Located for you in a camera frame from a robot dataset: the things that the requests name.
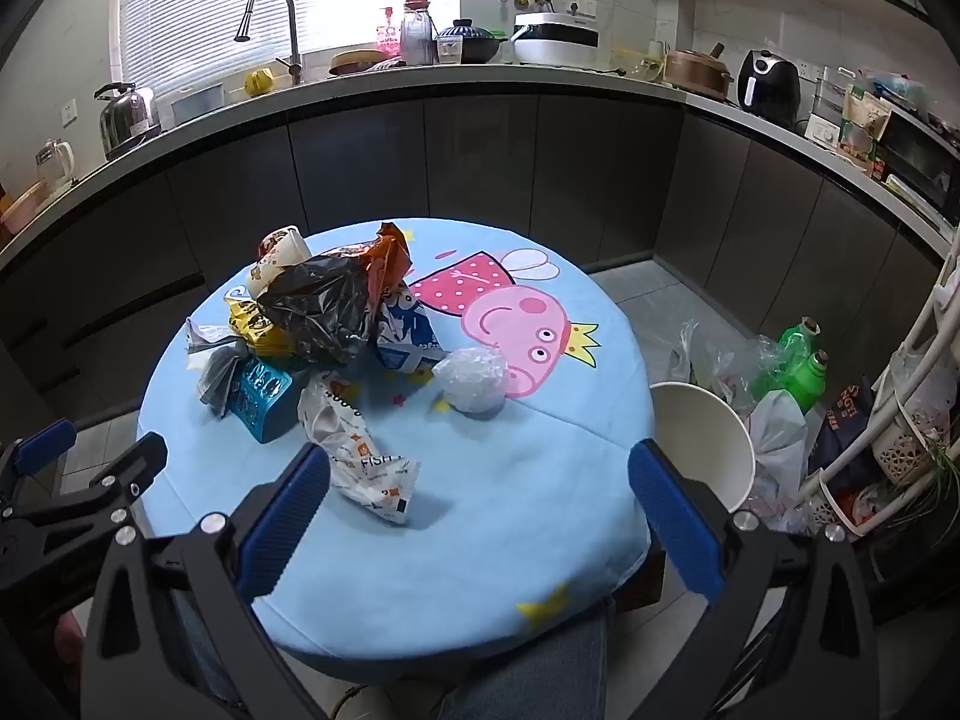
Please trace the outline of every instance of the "screw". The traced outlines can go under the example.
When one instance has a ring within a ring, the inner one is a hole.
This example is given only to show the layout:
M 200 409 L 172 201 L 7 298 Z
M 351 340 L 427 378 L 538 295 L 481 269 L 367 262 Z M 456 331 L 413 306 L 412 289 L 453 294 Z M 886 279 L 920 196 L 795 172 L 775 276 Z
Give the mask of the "screw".
M 747 509 L 741 509 L 736 514 L 733 514 L 733 524 L 736 525 L 738 531 L 755 531 L 757 527 L 760 526 L 760 521 L 753 512 L 748 512 Z
M 840 525 L 827 525 L 824 528 L 827 538 L 835 544 L 839 544 L 847 538 L 847 532 Z
M 208 514 L 200 521 L 200 529 L 204 533 L 219 533 L 227 525 L 227 517 L 219 512 Z
M 136 529 L 131 528 L 130 525 L 124 525 L 119 531 L 117 531 L 117 535 L 114 536 L 114 538 L 122 547 L 125 547 L 128 544 L 133 544 L 133 540 L 136 538 Z

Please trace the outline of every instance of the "round table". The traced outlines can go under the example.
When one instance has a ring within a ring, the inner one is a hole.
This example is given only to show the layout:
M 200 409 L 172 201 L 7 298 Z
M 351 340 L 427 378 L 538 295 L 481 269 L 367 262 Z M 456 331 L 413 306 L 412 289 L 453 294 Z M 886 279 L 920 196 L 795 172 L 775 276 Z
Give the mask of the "round table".
M 646 518 L 627 481 L 630 447 L 653 432 L 640 350 L 589 276 L 512 232 L 459 221 L 397 220 L 406 282 L 446 350 L 499 346 L 511 396 L 495 415 L 450 408 L 428 371 L 384 370 L 367 349 L 341 375 L 381 452 L 421 462 L 405 526 L 330 490 L 275 591 L 253 608 L 274 642 L 315 668 L 371 678 L 388 664 L 517 646 L 611 593 L 646 557 Z M 379 223 L 312 236 L 310 250 L 371 240 Z M 223 296 L 195 310 L 227 324 Z M 157 536 L 231 512 L 285 468 L 296 425 L 261 445 L 215 418 L 195 392 L 184 333 L 157 363 L 141 435 L 167 443 L 143 496 Z

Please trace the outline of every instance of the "pink cartoon pig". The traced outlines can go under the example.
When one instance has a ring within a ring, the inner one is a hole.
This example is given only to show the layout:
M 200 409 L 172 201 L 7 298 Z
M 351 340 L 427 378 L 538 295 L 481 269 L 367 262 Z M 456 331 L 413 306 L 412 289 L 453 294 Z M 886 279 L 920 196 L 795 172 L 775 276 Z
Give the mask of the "pink cartoon pig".
M 507 395 L 538 388 L 563 355 L 570 323 L 563 306 L 533 287 L 510 286 L 473 300 L 461 319 L 464 333 L 495 346 L 510 365 Z
M 596 367 L 589 348 L 600 344 L 589 333 L 597 326 L 570 322 L 553 295 L 515 282 L 546 280 L 558 272 L 537 250 L 510 252 L 502 263 L 479 251 L 424 276 L 411 289 L 434 311 L 460 317 L 469 338 L 499 349 L 510 367 L 507 397 L 523 397 L 536 391 L 563 355 Z

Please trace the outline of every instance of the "air fryer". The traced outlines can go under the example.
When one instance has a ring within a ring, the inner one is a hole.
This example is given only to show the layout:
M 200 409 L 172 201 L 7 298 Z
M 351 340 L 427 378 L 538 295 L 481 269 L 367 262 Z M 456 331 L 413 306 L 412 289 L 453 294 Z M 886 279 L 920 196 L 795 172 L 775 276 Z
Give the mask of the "air fryer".
M 743 110 L 792 129 L 800 109 L 797 66 L 766 50 L 750 52 L 736 81 L 736 96 Z

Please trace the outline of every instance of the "person's leg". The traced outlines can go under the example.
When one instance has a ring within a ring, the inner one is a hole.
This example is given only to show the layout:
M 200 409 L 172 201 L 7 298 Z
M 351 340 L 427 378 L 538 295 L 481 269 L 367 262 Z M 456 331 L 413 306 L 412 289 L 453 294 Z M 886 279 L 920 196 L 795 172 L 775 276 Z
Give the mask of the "person's leg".
M 611 618 L 607 599 L 483 661 L 443 699 L 435 720 L 603 720 Z

